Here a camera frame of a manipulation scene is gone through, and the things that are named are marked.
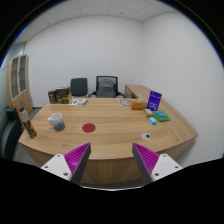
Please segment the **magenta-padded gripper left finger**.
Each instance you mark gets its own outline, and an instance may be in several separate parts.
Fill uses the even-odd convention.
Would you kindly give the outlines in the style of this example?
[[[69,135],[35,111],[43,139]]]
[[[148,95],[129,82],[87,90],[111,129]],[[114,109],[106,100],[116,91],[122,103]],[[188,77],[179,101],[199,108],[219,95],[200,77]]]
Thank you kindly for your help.
[[[90,154],[91,144],[86,143],[65,155],[56,154],[42,166],[42,169],[65,180],[79,184]]]

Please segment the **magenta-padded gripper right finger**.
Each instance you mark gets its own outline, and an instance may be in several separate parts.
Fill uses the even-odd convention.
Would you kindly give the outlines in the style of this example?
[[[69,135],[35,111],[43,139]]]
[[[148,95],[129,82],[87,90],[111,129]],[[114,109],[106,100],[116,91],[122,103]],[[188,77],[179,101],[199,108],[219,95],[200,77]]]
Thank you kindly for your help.
[[[144,184],[152,183],[182,169],[168,154],[157,154],[137,143],[133,144],[132,153]]]

